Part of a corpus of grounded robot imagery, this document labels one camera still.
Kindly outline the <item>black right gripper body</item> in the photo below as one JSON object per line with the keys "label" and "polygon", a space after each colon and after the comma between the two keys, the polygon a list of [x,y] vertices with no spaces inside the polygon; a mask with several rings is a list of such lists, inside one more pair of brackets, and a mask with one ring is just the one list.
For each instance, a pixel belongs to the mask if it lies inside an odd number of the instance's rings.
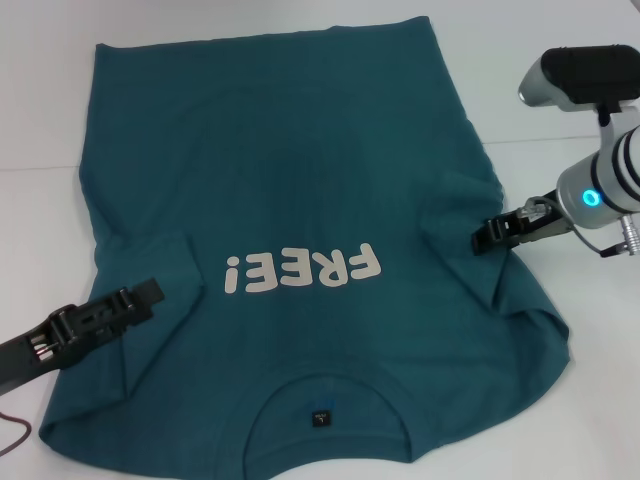
{"label": "black right gripper body", "polygon": [[573,224],[566,218],[558,200],[557,191],[529,198],[519,209],[524,232],[521,244],[572,233]]}

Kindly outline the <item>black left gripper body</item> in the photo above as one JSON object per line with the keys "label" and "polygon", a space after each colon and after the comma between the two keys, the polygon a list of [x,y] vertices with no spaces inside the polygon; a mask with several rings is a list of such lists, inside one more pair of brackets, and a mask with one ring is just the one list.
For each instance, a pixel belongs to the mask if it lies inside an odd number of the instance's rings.
{"label": "black left gripper body", "polygon": [[1,393],[78,363],[121,336],[130,319],[131,291],[127,288],[54,311],[32,330],[1,344]]}

